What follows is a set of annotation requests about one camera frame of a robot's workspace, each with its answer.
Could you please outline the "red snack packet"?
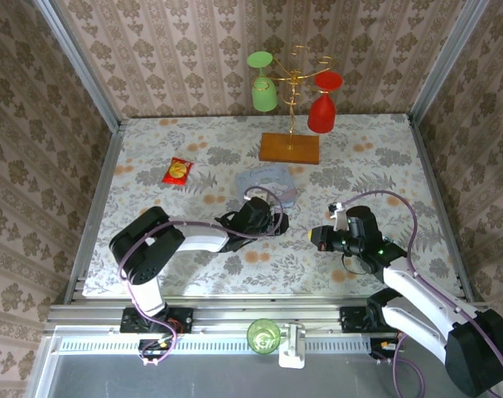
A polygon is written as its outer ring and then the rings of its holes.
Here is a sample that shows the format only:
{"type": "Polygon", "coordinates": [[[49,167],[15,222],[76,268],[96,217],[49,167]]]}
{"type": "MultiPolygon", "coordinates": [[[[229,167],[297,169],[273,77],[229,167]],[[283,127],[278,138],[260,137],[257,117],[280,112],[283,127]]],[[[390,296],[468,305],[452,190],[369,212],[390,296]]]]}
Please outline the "red snack packet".
{"type": "Polygon", "coordinates": [[[186,185],[192,166],[193,162],[173,157],[162,183],[178,186],[186,185]]]}

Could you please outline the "blue pink star-print box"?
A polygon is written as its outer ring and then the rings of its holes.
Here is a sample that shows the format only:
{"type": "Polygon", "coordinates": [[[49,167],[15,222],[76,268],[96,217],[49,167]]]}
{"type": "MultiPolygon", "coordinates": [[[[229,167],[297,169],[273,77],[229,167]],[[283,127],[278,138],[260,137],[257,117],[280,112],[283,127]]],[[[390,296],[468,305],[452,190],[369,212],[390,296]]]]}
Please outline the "blue pink star-print box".
{"type": "Polygon", "coordinates": [[[235,176],[235,184],[245,200],[260,196],[274,205],[280,200],[284,208],[292,207],[297,200],[297,189],[286,165],[274,164],[241,172],[235,176]]]}

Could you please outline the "grey metal sheet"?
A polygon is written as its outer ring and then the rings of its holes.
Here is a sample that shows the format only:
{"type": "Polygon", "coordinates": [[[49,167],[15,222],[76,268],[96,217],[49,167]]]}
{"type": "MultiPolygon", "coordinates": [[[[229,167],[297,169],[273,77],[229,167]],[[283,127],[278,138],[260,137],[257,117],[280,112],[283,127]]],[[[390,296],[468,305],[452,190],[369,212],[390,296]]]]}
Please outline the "grey metal sheet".
{"type": "Polygon", "coordinates": [[[453,398],[443,368],[408,343],[392,368],[368,354],[308,354],[302,370],[285,369],[278,355],[177,355],[143,365],[136,355],[61,355],[64,337],[123,336],[58,332],[45,337],[25,398],[394,398],[425,391],[453,398]]]}

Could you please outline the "aluminium corner post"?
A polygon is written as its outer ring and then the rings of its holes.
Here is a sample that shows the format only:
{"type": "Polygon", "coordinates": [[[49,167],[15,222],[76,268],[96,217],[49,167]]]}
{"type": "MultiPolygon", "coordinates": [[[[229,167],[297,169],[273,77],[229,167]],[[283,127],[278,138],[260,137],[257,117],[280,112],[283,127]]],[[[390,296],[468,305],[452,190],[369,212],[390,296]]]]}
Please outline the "aluminium corner post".
{"type": "Polygon", "coordinates": [[[464,46],[476,28],[489,0],[466,0],[457,20],[453,24],[433,68],[430,70],[414,105],[409,118],[419,124],[428,112],[432,102],[443,87],[451,69],[457,62],[464,46]]]}
{"type": "Polygon", "coordinates": [[[98,82],[81,45],[76,40],[75,34],[69,27],[56,0],[34,0],[37,8],[46,20],[60,48],[72,64],[75,73],[80,78],[84,88],[94,102],[99,114],[107,124],[111,134],[118,132],[120,117],[115,113],[114,107],[107,99],[102,85],[98,82]]]}

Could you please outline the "aluminium table side rail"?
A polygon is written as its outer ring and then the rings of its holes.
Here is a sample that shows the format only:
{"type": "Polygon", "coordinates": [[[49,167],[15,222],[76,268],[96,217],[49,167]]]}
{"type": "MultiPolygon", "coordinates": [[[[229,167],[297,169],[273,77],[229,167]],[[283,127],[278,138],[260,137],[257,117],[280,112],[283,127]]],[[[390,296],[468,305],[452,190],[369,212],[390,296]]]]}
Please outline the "aluminium table side rail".
{"type": "Polygon", "coordinates": [[[89,209],[84,232],[81,236],[78,252],[75,257],[69,283],[65,290],[63,304],[71,304],[74,300],[76,285],[82,281],[90,266],[94,246],[98,237],[99,226],[104,214],[104,208],[113,180],[114,170],[121,151],[123,135],[128,121],[121,121],[117,130],[112,134],[107,153],[100,171],[98,184],[94,191],[93,201],[89,209]]]}
{"type": "Polygon", "coordinates": [[[434,174],[428,152],[425,148],[422,135],[418,128],[418,124],[414,118],[407,114],[407,119],[409,121],[409,126],[412,130],[412,136],[418,151],[418,156],[423,167],[423,172],[427,180],[428,189],[431,193],[433,204],[438,215],[438,220],[440,223],[441,231],[443,233],[444,240],[447,244],[448,253],[450,255],[450,260],[452,261],[452,266],[455,273],[457,274],[457,279],[460,282],[462,288],[463,297],[471,302],[475,300],[474,292],[472,290],[471,283],[467,277],[467,272],[465,266],[462,262],[462,257],[459,252],[456,238],[453,234],[452,226],[448,218],[446,208],[443,203],[443,198],[441,192],[438,188],[438,181],[434,174]]]}

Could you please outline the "green translucent cup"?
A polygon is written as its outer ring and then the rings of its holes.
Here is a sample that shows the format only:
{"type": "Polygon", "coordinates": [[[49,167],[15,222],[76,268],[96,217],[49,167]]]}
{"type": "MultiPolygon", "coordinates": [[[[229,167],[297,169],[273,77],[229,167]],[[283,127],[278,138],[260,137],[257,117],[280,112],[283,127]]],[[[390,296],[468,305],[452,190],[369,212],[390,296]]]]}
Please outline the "green translucent cup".
{"type": "Polygon", "coordinates": [[[249,325],[246,338],[254,352],[260,355],[268,355],[278,348],[281,332],[279,326],[273,320],[261,318],[249,325]]]}

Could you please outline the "green plastic wine glass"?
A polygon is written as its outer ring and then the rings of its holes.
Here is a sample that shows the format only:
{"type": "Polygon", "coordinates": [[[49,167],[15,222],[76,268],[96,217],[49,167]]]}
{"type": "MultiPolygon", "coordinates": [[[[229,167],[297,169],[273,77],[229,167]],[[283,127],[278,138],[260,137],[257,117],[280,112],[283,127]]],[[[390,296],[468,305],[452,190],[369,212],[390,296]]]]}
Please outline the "green plastic wine glass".
{"type": "Polygon", "coordinates": [[[248,56],[247,63],[259,71],[252,84],[254,108],[259,112],[269,112],[278,106],[278,94],[273,80],[264,74],[264,68],[273,61],[273,55],[266,51],[256,51],[248,56]]]}

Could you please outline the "floral patterned table cover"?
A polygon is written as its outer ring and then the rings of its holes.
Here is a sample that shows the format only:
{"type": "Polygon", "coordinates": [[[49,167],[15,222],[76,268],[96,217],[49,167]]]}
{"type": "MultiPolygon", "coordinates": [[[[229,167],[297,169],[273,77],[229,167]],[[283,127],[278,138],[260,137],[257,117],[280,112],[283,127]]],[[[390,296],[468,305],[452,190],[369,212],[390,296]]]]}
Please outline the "floral patterned table cover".
{"type": "MultiPolygon", "coordinates": [[[[260,139],[281,133],[287,116],[133,119],[128,122],[109,188],[83,294],[126,294],[109,242],[153,206],[185,220],[212,221],[242,207],[240,172],[260,167],[260,139]],[[186,185],[162,183],[173,157],[193,162],[186,185]]],[[[158,281],[165,295],[370,295],[380,289],[355,258],[320,253],[309,229],[330,223],[328,205],[351,200],[375,213],[383,235],[411,247],[417,270],[462,293],[441,231],[407,116],[339,115],[320,137],[317,165],[292,165],[297,200],[288,231],[236,252],[184,252],[158,281]]]]}

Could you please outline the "red plastic wine glass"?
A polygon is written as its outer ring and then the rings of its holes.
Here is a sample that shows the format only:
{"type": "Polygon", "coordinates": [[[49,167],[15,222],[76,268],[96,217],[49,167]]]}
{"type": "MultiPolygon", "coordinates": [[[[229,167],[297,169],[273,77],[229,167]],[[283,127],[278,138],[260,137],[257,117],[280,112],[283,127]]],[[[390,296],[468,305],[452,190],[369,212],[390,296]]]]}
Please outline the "red plastic wine glass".
{"type": "Polygon", "coordinates": [[[336,105],[331,92],[338,90],[343,83],[341,76],[334,71],[323,71],[315,76],[315,85],[321,96],[314,101],[308,115],[307,126],[314,133],[332,131],[336,118],[336,105]]]}

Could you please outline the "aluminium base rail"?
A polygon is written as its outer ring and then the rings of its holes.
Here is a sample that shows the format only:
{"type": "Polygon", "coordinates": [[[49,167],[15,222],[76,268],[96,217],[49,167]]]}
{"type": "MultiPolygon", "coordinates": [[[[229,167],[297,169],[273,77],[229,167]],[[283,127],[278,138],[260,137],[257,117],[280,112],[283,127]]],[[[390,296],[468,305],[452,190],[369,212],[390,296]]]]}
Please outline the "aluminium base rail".
{"type": "MultiPolygon", "coordinates": [[[[280,323],[309,323],[313,328],[339,332],[340,308],[362,306],[365,297],[336,298],[311,296],[235,296],[235,297],[170,297],[171,308],[191,308],[195,334],[230,333],[245,329],[258,318],[280,323]]],[[[48,314],[45,331],[73,327],[76,331],[117,333],[123,310],[132,307],[126,299],[84,299],[54,305],[48,314]]]]}

